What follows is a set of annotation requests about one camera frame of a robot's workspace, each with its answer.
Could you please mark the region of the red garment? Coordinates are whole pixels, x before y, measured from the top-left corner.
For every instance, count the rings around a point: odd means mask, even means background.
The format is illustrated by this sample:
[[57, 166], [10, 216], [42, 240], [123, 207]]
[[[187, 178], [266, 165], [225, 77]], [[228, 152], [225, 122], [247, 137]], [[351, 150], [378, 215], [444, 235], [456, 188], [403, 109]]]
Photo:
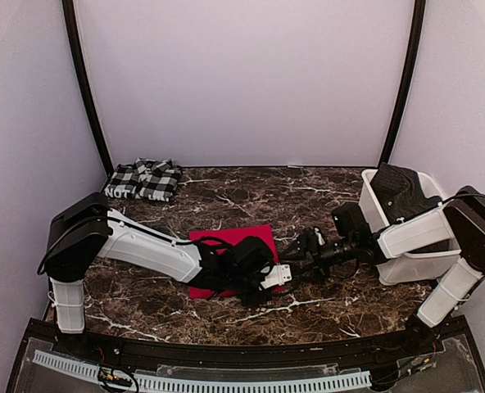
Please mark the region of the red garment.
[[[209, 236], [217, 237], [232, 245], [239, 243], [245, 237], [258, 237], [271, 249], [271, 252], [274, 257], [273, 261], [276, 264], [279, 263], [278, 252], [276, 249], [276, 245], [274, 243], [272, 228], [269, 224], [255, 226], [255, 227], [247, 227], [247, 228], [223, 229], [218, 231], [213, 231], [213, 230], [195, 231], [189, 234], [189, 240], [194, 241], [202, 237], [209, 237]], [[215, 293], [207, 289], [190, 287], [188, 290], [188, 294], [189, 294], [189, 298], [192, 300], [197, 300], [197, 299], [206, 300], [206, 299], [209, 299], [211, 296], [213, 296]], [[231, 296], [234, 296], [234, 293], [232, 291], [223, 291], [218, 295], [218, 297], [220, 298], [231, 297]]]

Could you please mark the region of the black white checkered shirt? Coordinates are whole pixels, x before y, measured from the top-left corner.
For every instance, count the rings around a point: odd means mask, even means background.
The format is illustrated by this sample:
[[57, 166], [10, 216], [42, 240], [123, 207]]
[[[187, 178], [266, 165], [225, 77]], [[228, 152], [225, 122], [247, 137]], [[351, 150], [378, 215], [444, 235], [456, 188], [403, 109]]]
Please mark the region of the black white checkered shirt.
[[138, 158], [133, 164], [118, 165], [103, 193], [110, 198], [169, 202], [182, 174], [172, 160]]

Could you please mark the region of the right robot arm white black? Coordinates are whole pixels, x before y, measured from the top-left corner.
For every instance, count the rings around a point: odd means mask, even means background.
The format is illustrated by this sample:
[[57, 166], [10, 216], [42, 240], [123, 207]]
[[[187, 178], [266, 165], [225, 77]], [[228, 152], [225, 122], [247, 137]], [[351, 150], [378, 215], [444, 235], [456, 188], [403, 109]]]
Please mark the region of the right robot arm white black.
[[303, 229], [284, 255], [313, 261], [310, 269], [326, 276], [335, 264], [356, 260], [376, 266], [384, 285], [438, 279], [418, 306], [411, 326], [398, 338], [406, 355], [430, 341], [430, 331], [485, 278], [485, 194], [461, 188], [439, 196], [375, 196], [366, 188], [358, 202], [332, 212], [339, 238], [330, 241], [317, 227]]

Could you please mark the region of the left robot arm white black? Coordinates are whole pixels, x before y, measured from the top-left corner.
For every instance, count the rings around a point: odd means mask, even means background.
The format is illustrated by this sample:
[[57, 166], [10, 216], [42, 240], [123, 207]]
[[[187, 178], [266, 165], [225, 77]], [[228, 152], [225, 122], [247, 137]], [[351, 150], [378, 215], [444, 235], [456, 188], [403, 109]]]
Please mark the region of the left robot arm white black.
[[37, 273], [52, 286], [57, 326], [65, 345], [79, 357], [96, 350], [85, 331], [84, 277], [96, 258], [119, 260], [162, 273], [190, 287], [232, 292], [245, 306], [269, 301], [292, 277], [258, 237], [236, 244], [212, 236], [183, 240], [139, 224], [94, 192], [56, 215]]

